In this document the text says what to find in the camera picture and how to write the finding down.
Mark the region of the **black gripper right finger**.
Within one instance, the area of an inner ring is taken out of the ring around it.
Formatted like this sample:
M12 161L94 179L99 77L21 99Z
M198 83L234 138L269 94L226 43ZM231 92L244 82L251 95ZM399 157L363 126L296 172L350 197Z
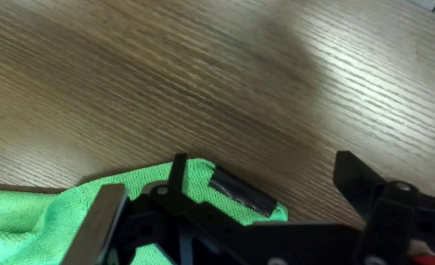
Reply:
M334 183L366 220L358 265L435 265L435 197L386 179L353 151L335 157Z

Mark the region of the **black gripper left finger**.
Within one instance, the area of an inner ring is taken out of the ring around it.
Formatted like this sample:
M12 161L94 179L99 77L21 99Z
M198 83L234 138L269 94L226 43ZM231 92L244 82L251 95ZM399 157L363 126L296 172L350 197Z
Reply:
M173 265L271 265L279 258L272 225L243 225L185 192L188 155L172 163L170 179L135 200L123 183L99 189L63 265L132 265L154 244Z

